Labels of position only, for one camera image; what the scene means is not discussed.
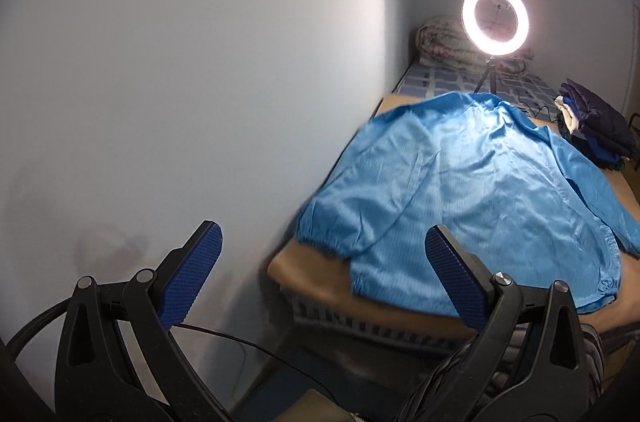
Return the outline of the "black tripod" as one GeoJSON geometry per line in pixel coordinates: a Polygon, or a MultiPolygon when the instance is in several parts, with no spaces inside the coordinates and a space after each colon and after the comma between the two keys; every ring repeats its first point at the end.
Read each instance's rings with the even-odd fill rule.
{"type": "Polygon", "coordinates": [[[483,90],[486,81],[489,81],[489,92],[491,94],[497,93],[497,65],[497,56],[491,56],[488,58],[488,60],[486,60],[485,71],[480,77],[480,81],[478,81],[477,85],[475,86],[475,93],[480,93],[480,91],[483,90]]]}

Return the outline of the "light blue jacket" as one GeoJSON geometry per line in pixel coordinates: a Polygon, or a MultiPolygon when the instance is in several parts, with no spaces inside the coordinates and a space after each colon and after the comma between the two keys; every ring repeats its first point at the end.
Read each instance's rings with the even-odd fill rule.
{"type": "Polygon", "coordinates": [[[638,222],[588,158],[497,96],[460,92],[367,122],[295,237],[346,261],[352,293],[451,316],[425,254],[435,225],[521,285],[565,281],[582,314],[616,299],[622,254],[639,251],[638,222]]]}

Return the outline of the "stack of folded dark clothes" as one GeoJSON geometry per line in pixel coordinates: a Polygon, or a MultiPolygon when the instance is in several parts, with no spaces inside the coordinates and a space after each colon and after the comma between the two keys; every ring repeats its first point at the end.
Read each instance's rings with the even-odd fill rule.
{"type": "Polygon", "coordinates": [[[637,138],[628,122],[596,93],[566,79],[554,104],[562,138],[598,168],[622,171],[627,161],[639,160],[637,138]]]}

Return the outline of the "folded floral quilt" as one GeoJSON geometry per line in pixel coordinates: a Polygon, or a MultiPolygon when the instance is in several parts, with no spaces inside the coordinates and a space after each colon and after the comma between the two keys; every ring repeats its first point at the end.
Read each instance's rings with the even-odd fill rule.
{"type": "MultiPolygon", "coordinates": [[[[423,66],[440,67],[481,75],[489,55],[482,52],[466,35],[460,18],[434,16],[427,19],[414,37],[416,60],[423,66]]],[[[497,71],[519,77],[534,60],[531,48],[521,48],[497,60],[497,71]]]]}

